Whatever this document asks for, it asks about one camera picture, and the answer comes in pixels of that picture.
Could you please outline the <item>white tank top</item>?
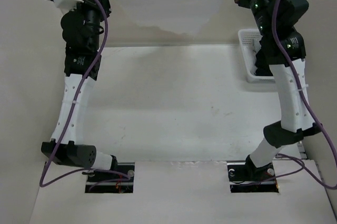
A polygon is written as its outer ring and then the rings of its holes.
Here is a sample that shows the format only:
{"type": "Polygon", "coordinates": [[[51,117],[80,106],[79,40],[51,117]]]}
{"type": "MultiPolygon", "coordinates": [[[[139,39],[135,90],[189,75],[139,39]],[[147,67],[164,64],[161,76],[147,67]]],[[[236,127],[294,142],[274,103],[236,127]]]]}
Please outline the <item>white tank top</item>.
{"type": "Polygon", "coordinates": [[[222,0],[116,0],[132,22],[194,36],[219,10],[222,0]]]}

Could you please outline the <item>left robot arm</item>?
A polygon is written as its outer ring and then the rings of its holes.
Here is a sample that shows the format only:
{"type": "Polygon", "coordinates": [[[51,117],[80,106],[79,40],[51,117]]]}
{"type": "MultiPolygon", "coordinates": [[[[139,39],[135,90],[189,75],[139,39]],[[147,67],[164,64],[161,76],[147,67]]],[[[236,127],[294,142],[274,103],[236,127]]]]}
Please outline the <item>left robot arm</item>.
{"type": "Polygon", "coordinates": [[[83,142],[87,104],[101,64],[97,52],[103,17],[94,0],[80,0],[61,19],[66,42],[64,96],[56,128],[41,151],[58,165],[100,169],[106,181],[113,181],[118,175],[115,156],[83,142]]]}

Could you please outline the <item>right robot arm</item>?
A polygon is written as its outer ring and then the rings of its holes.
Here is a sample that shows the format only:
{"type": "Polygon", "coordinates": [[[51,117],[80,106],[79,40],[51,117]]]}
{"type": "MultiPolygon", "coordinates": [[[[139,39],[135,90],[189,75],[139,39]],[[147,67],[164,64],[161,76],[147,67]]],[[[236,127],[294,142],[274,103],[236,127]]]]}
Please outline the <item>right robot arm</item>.
{"type": "Polygon", "coordinates": [[[294,25],[308,11],[308,0],[234,0],[252,11],[262,36],[257,67],[268,67],[276,84],[281,120],[263,129],[264,138],[245,160],[244,173],[258,179],[272,159],[288,145],[320,132],[303,103],[305,86],[305,44],[294,25]]]}

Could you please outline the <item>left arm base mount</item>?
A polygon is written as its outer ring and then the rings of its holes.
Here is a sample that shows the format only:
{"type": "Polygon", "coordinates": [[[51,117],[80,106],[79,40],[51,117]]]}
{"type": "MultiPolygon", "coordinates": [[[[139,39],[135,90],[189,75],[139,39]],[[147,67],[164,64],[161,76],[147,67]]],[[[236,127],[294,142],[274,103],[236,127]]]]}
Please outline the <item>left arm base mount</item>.
{"type": "Polygon", "coordinates": [[[82,172],[86,175],[86,194],[132,194],[134,191],[135,163],[119,163],[117,172],[120,174],[108,174],[106,172],[90,171],[82,172]]]}

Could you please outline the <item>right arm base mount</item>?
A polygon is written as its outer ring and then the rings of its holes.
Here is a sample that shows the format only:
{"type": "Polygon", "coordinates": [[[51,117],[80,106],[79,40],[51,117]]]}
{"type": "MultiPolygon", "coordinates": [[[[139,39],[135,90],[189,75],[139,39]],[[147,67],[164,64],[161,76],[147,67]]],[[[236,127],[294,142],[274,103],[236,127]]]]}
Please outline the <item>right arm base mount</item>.
{"type": "Polygon", "coordinates": [[[273,164],[250,171],[244,162],[228,162],[227,172],[231,193],[278,193],[273,164]]]}

